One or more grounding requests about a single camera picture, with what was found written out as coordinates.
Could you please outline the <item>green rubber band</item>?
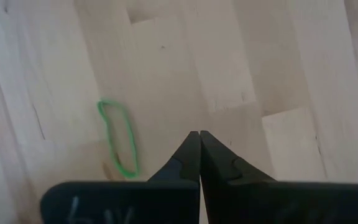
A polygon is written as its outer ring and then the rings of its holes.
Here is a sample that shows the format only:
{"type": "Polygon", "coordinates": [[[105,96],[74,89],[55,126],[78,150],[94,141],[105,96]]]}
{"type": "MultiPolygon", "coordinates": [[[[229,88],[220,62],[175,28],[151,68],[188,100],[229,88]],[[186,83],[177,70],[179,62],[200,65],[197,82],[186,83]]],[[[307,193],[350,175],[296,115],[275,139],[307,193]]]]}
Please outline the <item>green rubber band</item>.
{"type": "Polygon", "coordinates": [[[138,159],[137,159],[137,147],[136,147],[136,143],[135,143],[134,132],[132,130],[131,122],[130,122],[129,115],[127,113],[126,108],[124,107],[123,104],[121,104],[118,101],[104,99],[104,98],[101,98],[96,103],[96,107],[97,107],[98,113],[99,113],[99,115],[100,115],[100,117],[103,120],[104,125],[105,125],[106,138],[107,138],[108,148],[109,148],[109,154],[110,154],[110,157],[111,157],[111,160],[112,160],[113,164],[115,165],[117,170],[125,178],[131,179],[131,178],[138,177],[139,176],[139,162],[138,162],[138,159]],[[131,153],[132,153],[132,159],[134,161],[134,170],[133,171],[127,170],[121,164],[121,162],[119,161],[119,157],[116,154],[114,141],[113,141],[113,137],[112,137],[111,122],[110,122],[110,119],[108,118],[106,110],[104,109],[105,106],[115,107],[115,108],[119,109],[121,111],[121,113],[122,113],[122,116],[123,116],[124,122],[125,122],[127,135],[128,135],[128,138],[129,138],[129,144],[130,144],[130,149],[131,149],[131,153]]]}

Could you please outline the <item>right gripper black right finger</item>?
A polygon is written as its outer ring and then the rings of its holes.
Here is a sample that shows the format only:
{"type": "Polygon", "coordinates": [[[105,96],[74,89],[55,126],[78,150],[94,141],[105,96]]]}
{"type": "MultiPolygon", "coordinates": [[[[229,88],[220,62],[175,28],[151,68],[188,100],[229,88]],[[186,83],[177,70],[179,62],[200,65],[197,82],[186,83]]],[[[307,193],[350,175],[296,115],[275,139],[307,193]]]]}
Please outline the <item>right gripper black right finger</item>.
{"type": "Polygon", "coordinates": [[[259,187],[274,179],[239,157],[210,132],[200,132],[200,176],[209,224],[262,223],[269,207],[259,205],[259,187]]]}

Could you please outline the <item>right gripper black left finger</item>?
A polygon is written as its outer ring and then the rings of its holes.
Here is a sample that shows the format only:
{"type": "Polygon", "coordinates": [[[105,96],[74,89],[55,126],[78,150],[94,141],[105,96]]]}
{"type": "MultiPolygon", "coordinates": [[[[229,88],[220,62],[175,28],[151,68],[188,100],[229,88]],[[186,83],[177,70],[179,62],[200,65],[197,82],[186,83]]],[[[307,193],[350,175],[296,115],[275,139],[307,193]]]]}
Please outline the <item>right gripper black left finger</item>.
{"type": "Polygon", "coordinates": [[[198,183],[201,166],[201,138],[197,131],[191,131],[172,157],[149,181],[189,180],[198,183]]]}

